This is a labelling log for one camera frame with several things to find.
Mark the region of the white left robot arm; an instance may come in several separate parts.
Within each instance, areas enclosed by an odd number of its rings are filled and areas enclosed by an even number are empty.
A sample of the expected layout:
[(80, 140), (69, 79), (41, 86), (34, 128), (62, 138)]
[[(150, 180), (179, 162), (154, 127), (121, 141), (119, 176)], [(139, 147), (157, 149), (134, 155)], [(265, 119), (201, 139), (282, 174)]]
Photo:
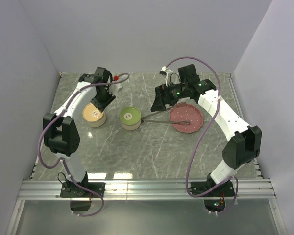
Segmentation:
[(80, 136), (75, 117), (82, 114), (86, 106), (95, 108), (100, 114), (116, 98), (121, 89), (120, 81), (113, 78), (112, 73), (103, 67), (97, 67), (93, 74), (83, 74), (73, 93), (54, 113), (46, 113), (43, 117), (43, 132), (39, 137), (39, 145), (44, 144), (57, 156), (54, 165), (47, 165), (38, 147), (38, 158), (47, 169), (54, 169), (61, 164), (65, 169), (65, 192), (75, 197), (84, 197), (92, 193), (87, 171), (76, 155), (80, 144)]

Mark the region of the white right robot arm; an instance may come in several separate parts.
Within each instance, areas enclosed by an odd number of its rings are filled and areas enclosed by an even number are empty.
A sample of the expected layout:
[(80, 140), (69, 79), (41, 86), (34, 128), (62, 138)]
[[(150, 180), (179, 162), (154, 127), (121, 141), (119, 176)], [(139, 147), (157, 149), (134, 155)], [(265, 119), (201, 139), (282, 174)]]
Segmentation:
[(165, 77), (165, 83), (155, 87), (151, 111), (165, 111), (167, 105), (174, 106), (180, 99), (189, 98), (211, 115), (211, 122), (216, 122), (226, 136), (228, 143), (222, 151), (222, 161), (207, 176), (196, 196), (219, 195), (223, 184), (259, 156), (262, 131), (242, 120), (222, 98), (220, 85), (215, 86), (209, 79), (201, 80), (193, 64), (178, 69), (177, 84), (172, 83), (173, 71), (168, 67), (163, 66), (159, 73)]

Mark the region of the cream steel round container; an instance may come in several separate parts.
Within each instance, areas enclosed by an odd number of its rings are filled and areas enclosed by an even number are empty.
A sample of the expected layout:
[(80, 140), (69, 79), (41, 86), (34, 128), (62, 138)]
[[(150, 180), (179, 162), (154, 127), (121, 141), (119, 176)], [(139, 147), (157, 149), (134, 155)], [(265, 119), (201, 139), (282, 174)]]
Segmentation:
[(106, 115), (101, 117), (84, 117), (86, 123), (93, 128), (98, 128), (104, 125), (106, 122)]

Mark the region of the beige round lid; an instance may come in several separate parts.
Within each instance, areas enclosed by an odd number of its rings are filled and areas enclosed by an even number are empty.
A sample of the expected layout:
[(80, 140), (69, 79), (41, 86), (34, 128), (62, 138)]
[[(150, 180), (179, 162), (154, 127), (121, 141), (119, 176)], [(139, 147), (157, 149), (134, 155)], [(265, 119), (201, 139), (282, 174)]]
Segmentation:
[(89, 103), (85, 106), (82, 115), (84, 119), (88, 122), (99, 122), (105, 117), (105, 113), (100, 111), (92, 103)]

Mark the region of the green round lid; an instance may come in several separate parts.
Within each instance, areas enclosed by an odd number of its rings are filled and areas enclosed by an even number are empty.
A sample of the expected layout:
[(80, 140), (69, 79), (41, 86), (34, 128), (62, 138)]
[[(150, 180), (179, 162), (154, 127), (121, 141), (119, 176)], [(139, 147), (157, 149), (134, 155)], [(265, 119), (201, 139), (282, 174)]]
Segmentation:
[(142, 114), (138, 108), (134, 106), (128, 106), (120, 111), (119, 118), (121, 123), (132, 126), (141, 121)]

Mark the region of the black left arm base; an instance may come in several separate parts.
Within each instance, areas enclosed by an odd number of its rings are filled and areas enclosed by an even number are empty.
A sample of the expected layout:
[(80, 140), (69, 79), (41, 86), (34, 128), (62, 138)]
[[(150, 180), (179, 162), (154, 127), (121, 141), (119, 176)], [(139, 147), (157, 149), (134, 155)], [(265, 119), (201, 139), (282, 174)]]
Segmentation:
[(88, 174), (85, 173), (84, 179), (78, 182), (80, 186), (87, 188), (85, 190), (68, 179), (62, 181), (60, 175), (65, 177), (65, 174), (59, 172), (57, 175), (57, 179), (62, 185), (60, 198), (70, 198), (70, 208), (73, 212), (87, 212), (91, 207), (93, 198), (103, 198), (105, 193), (104, 182), (89, 182)]

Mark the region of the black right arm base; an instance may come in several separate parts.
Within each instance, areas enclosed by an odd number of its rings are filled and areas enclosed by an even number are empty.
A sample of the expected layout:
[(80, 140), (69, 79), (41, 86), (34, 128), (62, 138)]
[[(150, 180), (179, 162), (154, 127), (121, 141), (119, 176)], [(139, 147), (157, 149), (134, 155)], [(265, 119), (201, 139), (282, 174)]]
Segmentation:
[(211, 190), (213, 186), (215, 186), (214, 182), (193, 181), (188, 187), (188, 190), (190, 191), (191, 196), (200, 195), (208, 191), (207, 194), (201, 196), (206, 198), (203, 201), (204, 206), (209, 214), (218, 215), (226, 212), (235, 204), (238, 194), (238, 186), (234, 186), (231, 180)]

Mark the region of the steel food tongs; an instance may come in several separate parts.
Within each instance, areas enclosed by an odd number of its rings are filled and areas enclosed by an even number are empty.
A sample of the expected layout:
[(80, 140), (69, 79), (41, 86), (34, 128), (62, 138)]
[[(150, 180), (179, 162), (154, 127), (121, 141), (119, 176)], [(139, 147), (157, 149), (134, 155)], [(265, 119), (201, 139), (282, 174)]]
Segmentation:
[(169, 111), (171, 111), (174, 108), (181, 108), (186, 107), (186, 102), (180, 102), (176, 105), (167, 108), (165, 111), (158, 111), (152, 114), (149, 114), (147, 116), (144, 116), (141, 118), (141, 122), (149, 122), (149, 123), (158, 123), (158, 124), (176, 124), (176, 125), (190, 125), (190, 121), (182, 120), (182, 121), (170, 121), (169, 119)]

